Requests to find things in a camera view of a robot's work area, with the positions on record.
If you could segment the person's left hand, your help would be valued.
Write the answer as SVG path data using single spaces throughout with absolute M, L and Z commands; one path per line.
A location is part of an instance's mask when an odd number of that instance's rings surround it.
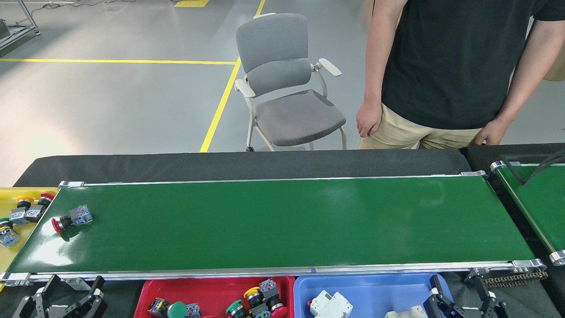
M 499 145 L 502 141 L 507 129 L 510 127 L 512 121 L 506 119 L 494 119 L 490 121 L 485 127 L 480 129 L 474 138 L 474 145 L 476 146 L 493 146 Z

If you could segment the person's right hand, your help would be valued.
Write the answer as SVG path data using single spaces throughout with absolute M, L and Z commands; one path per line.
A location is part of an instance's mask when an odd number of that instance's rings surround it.
M 365 100 L 356 115 L 357 129 L 362 138 L 377 131 L 383 117 L 383 105 L 380 99 Z

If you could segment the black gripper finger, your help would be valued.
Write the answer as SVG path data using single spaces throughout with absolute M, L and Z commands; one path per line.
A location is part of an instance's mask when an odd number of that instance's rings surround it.
M 87 291 L 87 295 L 71 305 L 48 305 L 46 316 L 49 318 L 101 318 L 108 308 L 103 300 L 102 287 L 105 280 L 97 276 L 92 284 L 80 277 L 60 278 L 53 276 L 57 284 L 64 282 L 75 291 Z
M 52 296 L 59 286 L 61 279 L 57 275 L 52 275 L 48 283 L 38 289 L 32 296 L 22 298 L 20 304 L 13 314 L 14 318 L 54 318 L 55 314 L 50 313 L 50 296 Z
M 444 295 L 439 275 L 433 275 L 430 280 L 430 295 L 423 303 L 428 318 L 464 318 L 464 309 Z
M 509 318 L 506 302 L 497 302 L 497 297 L 490 292 L 481 276 L 475 276 L 474 287 L 482 300 L 479 311 L 481 318 Z

